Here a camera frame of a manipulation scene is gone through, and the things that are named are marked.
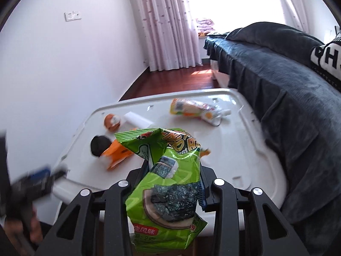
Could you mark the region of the green snack bag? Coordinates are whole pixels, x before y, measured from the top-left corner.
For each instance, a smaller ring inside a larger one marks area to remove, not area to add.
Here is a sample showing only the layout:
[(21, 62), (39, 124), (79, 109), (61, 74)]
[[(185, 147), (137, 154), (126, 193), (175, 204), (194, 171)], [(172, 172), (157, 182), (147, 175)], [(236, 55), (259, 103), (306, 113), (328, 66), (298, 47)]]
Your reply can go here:
[(149, 164), (125, 201), (136, 250), (185, 250), (207, 224), (196, 213), (202, 191), (201, 145), (180, 128), (120, 132), (116, 139)]

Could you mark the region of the black sock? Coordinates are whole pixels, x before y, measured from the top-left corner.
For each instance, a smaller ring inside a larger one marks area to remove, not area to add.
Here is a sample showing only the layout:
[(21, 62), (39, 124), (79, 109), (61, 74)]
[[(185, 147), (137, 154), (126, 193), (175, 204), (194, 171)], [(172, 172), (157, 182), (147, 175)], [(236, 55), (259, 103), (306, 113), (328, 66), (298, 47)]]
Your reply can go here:
[(112, 141), (104, 135), (94, 136), (90, 143), (91, 154), (95, 157), (100, 157), (107, 150)]

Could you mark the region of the orange white plastic bag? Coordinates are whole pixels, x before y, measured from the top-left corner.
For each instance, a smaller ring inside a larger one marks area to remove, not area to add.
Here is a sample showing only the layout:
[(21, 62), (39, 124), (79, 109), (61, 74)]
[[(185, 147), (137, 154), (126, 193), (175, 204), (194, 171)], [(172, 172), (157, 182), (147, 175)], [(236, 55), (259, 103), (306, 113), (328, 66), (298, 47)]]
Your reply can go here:
[(107, 170), (113, 170), (120, 162), (133, 155), (133, 152), (123, 146), (117, 139), (99, 157)]

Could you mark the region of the orange toy dinosaur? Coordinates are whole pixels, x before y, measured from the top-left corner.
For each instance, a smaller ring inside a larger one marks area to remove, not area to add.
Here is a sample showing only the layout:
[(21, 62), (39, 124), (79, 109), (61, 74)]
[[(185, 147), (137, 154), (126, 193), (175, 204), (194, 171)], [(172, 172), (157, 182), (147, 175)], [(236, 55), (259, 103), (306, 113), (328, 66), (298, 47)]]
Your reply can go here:
[(204, 156), (208, 156), (211, 153), (211, 151), (208, 148), (202, 148), (200, 150), (200, 158)]

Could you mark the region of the brown white rolled sock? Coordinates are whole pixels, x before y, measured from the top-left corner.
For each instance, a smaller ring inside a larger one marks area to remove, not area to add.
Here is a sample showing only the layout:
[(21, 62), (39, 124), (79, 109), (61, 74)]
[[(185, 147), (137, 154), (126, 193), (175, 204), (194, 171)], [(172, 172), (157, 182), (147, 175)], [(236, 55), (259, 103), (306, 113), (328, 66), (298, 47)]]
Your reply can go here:
[(104, 126), (109, 132), (116, 131), (121, 123), (121, 117), (116, 114), (108, 114), (104, 119)]

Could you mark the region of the white foam block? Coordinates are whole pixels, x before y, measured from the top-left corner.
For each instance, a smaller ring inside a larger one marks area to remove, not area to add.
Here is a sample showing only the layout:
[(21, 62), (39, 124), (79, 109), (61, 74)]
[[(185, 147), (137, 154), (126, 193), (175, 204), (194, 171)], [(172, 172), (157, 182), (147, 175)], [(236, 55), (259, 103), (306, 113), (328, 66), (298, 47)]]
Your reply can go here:
[(129, 122), (134, 127), (137, 127), (139, 129), (151, 128), (152, 125), (154, 125), (151, 120), (144, 118), (143, 116), (134, 112), (128, 112), (124, 114), (123, 118), (125, 119), (125, 121)]

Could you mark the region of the yellow squeeze pouch with spout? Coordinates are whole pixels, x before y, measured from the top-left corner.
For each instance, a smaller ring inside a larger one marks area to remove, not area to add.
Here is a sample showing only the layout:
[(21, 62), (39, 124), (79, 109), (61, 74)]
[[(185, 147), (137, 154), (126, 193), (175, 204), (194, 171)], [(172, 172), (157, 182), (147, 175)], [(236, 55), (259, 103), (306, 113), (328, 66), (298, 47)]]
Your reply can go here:
[(175, 98), (170, 104), (170, 113), (191, 118), (199, 118), (210, 125), (219, 126), (221, 120), (231, 115), (230, 109), (222, 109), (197, 100)]

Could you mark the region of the dark blue bed blanket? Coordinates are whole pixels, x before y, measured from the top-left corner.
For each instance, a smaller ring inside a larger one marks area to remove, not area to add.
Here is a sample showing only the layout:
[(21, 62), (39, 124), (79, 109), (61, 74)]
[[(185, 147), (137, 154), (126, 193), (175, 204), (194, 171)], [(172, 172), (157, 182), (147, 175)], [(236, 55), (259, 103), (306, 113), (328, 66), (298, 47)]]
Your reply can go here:
[(261, 123), (287, 178), (282, 214), (310, 255), (340, 254), (340, 88), (310, 65), (321, 41), (258, 22), (210, 35), (204, 48)]

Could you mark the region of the black white letter pillow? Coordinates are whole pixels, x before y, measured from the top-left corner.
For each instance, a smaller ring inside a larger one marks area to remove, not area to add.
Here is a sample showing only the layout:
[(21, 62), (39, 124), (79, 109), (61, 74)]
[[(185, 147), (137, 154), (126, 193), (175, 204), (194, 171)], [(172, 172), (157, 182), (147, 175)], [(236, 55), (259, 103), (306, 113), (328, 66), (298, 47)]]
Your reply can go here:
[(330, 85), (340, 91), (341, 62), (340, 32), (330, 43), (316, 46), (310, 55), (312, 70), (323, 77)]

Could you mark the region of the pink patterned curtain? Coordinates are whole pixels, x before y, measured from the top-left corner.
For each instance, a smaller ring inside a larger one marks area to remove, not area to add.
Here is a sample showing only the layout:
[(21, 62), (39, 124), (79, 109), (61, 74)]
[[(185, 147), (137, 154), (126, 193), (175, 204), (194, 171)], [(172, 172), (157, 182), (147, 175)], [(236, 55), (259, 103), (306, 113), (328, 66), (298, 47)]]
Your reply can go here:
[(136, 0), (151, 71), (202, 65), (189, 0)]

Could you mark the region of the folded pink quilt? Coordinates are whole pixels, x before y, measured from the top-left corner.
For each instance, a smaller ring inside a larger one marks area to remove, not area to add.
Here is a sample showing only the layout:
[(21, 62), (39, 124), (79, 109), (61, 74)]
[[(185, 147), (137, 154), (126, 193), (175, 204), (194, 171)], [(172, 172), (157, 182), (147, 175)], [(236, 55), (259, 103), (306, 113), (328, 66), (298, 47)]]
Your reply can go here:
[(199, 37), (204, 37), (214, 32), (214, 22), (211, 19), (196, 19)]

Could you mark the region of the white bed frame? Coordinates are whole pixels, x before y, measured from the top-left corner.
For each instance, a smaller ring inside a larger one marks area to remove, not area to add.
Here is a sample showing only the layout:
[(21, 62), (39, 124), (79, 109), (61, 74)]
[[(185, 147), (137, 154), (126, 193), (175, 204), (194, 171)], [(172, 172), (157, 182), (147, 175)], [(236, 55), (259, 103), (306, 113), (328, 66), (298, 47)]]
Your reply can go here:
[(213, 79), (217, 81), (221, 88), (226, 89), (230, 80), (229, 75), (219, 71), (218, 61), (210, 60), (210, 67), (212, 70)]

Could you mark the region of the white wall socket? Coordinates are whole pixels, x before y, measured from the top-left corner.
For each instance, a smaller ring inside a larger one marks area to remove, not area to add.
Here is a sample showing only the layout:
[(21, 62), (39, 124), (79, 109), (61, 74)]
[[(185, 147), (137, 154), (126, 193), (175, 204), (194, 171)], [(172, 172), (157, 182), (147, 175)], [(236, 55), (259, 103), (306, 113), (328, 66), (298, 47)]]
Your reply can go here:
[(65, 12), (64, 17), (66, 22), (81, 20), (81, 14), (78, 11)]

